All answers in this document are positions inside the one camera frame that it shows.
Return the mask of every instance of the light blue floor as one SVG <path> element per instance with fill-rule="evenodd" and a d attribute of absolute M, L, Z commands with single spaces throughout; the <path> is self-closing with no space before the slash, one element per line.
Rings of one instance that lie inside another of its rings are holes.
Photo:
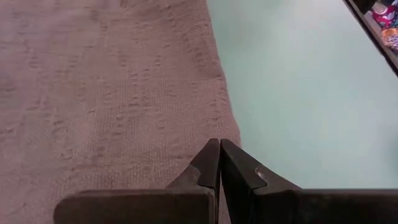
<path fill-rule="evenodd" d="M 248 153 L 301 187 L 398 187 L 398 78 L 343 1 L 208 7 Z"/>

